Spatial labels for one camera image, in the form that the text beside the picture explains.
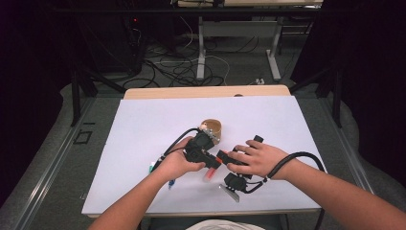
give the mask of table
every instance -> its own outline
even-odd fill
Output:
[[[164,151],[186,130],[185,127],[190,128],[188,123],[191,120],[192,124],[196,120],[198,126],[203,121],[202,117],[218,117],[223,123],[222,140],[218,147],[210,149],[210,153],[214,155],[215,148],[231,149],[235,144],[243,143],[258,134],[267,143],[272,142],[278,146],[285,143],[283,149],[288,152],[305,150],[320,158],[299,106],[286,106],[286,103],[292,102],[296,102],[296,99],[290,96],[289,90],[283,85],[129,89],[121,101],[110,130],[82,213],[92,218],[101,214],[147,175],[151,161],[156,160],[159,151]],[[205,111],[200,106],[212,106],[214,103],[219,108],[206,109],[212,111]],[[244,117],[233,114],[243,111],[241,104],[247,104],[252,111],[263,110],[263,113],[256,113],[255,118],[258,119],[249,123],[238,122],[241,118],[244,121]],[[272,118],[269,117],[269,111],[274,111]],[[287,125],[281,122],[283,120],[289,121]],[[303,161],[317,168],[311,160]],[[241,202],[235,203],[218,189],[224,174],[228,173],[225,167],[220,167],[209,183],[199,179],[204,173],[205,171],[187,173],[176,180],[170,191],[167,188],[161,189],[148,208],[146,217],[277,214],[316,211],[320,208],[286,181],[272,180],[251,195],[240,194]]]
[[[224,0],[221,7],[288,7],[288,6],[310,6],[322,5],[323,0]],[[178,1],[179,7],[184,8],[208,8],[211,3],[205,1]],[[272,77],[275,81],[281,80],[278,64],[275,60],[279,38],[282,31],[283,18],[277,21],[204,21],[199,17],[199,61],[196,78],[204,79],[204,65],[206,50],[204,49],[204,36],[261,36],[273,37],[271,49],[266,50]]]

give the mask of gray floor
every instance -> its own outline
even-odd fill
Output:
[[[258,78],[263,78],[266,84],[290,85],[292,82],[289,77],[305,39],[304,35],[298,35],[286,37],[283,40],[282,54],[277,56],[279,69],[283,76],[281,82],[273,81],[270,74],[264,53],[264,47],[269,44],[267,39],[260,39],[257,46],[254,39],[254,42],[244,48],[244,50],[250,50],[257,47],[254,51],[237,54],[222,54],[219,51],[220,49],[221,51],[235,51],[243,47],[250,38],[222,38],[216,43],[214,40],[212,43],[207,42],[208,48],[210,45],[216,47],[213,52],[207,54],[207,56],[216,56],[209,58],[207,64],[213,70],[214,75],[226,78],[228,85],[246,85]],[[161,60],[160,58],[152,59],[154,62]],[[174,58],[165,57],[164,60],[174,60]],[[142,73],[137,78],[151,79],[151,76],[152,70],[144,66]],[[160,86],[169,86],[171,82],[159,74],[155,80],[159,82]],[[140,84],[145,84],[145,82],[134,81],[127,87],[137,87]],[[90,188],[116,108],[123,96],[103,84],[98,83],[97,86],[100,89],[97,98],[82,98],[83,116],[79,124],[73,128],[70,128],[72,121],[70,85],[61,91],[65,101],[59,117],[33,163],[1,208],[1,229],[84,229],[92,222],[92,219],[80,213],[84,202],[83,195]],[[328,104],[329,99],[324,101],[317,99],[314,95],[316,86],[309,85],[295,93],[295,96],[327,170],[333,175],[356,183],[345,155],[346,150],[341,145],[340,136],[324,109],[324,104]],[[356,152],[357,126],[350,110],[344,104],[342,123],[342,131],[346,134],[346,140]],[[80,144],[83,141],[83,136],[79,136],[80,132],[91,132],[87,144]],[[405,211],[405,189],[385,173],[362,159],[360,160],[375,193]],[[312,229],[318,215],[317,213],[304,213],[289,214],[287,217],[290,229]],[[322,229],[343,228],[329,215],[326,215]]]

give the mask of person's right hand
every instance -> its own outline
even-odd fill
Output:
[[[275,165],[287,156],[287,153],[281,149],[254,140],[249,140],[246,144],[248,146],[237,145],[236,149],[238,152],[230,151],[228,152],[228,155],[231,158],[248,164],[248,166],[229,163],[227,168],[230,171],[234,173],[255,174],[261,177],[266,177],[266,175],[274,169]],[[297,160],[291,160],[283,166],[278,173],[272,177],[272,179],[286,179],[288,173],[287,165],[291,165],[295,161]]]

